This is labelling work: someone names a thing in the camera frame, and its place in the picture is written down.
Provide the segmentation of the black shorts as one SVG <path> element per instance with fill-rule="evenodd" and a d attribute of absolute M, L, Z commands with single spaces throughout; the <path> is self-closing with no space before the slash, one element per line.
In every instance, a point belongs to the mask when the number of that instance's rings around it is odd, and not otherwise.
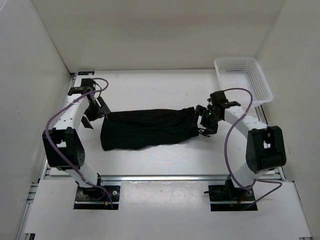
<path fill-rule="evenodd" d="M 179 144 L 199 135 L 194 116 L 194 107 L 111 112 L 103 120 L 101 147 L 104 151 L 140 150 Z"/>

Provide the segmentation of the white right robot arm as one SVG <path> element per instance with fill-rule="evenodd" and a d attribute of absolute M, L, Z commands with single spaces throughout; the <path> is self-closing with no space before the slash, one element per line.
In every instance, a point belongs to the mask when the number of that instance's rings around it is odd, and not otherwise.
<path fill-rule="evenodd" d="M 225 186 L 224 193 L 230 200 L 238 199 L 243 190 L 249 190 L 266 172 L 282 167 L 287 162 L 282 129 L 269 126 L 248 115 L 240 104 L 232 102 L 207 107 L 197 105 L 194 121 L 201 118 L 204 135 L 218 131 L 218 122 L 231 124 L 224 140 L 224 159 L 232 183 Z M 232 171 L 228 158 L 228 142 L 233 129 L 246 138 L 245 163 Z"/>

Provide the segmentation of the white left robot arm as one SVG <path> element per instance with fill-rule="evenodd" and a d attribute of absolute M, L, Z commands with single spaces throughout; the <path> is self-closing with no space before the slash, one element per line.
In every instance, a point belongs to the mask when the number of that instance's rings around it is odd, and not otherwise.
<path fill-rule="evenodd" d="M 91 122 L 103 118 L 111 111 L 102 97 L 79 95 L 67 97 L 66 106 L 53 118 L 58 117 L 53 128 L 49 128 L 52 118 L 42 134 L 47 162 L 50 167 L 70 175 L 81 188 L 88 188 L 87 194 L 93 200 L 100 200 L 105 188 L 100 184 L 100 176 L 85 163 L 85 149 L 78 135 L 80 125 L 92 129 Z"/>

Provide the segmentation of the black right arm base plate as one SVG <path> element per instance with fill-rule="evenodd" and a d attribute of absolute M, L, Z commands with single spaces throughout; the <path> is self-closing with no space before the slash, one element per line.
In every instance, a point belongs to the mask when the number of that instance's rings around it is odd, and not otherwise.
<path fill-rule="evenodd" d="M 224 185 L 209 185 L 203 192 L 209 196 L 211 212 L 257 211 L 254 191 L 236 188 L 231 179 Z"/>

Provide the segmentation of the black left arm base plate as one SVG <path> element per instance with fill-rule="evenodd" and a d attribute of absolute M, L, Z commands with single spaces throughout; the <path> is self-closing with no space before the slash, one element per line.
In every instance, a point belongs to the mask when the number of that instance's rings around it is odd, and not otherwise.
<path fill-rule="evenodd" d="M 76 210 L 118 210 L 121 186 L 103 186 L 111 197 L 102 189 L 77 187 L 73 208 Z"/>

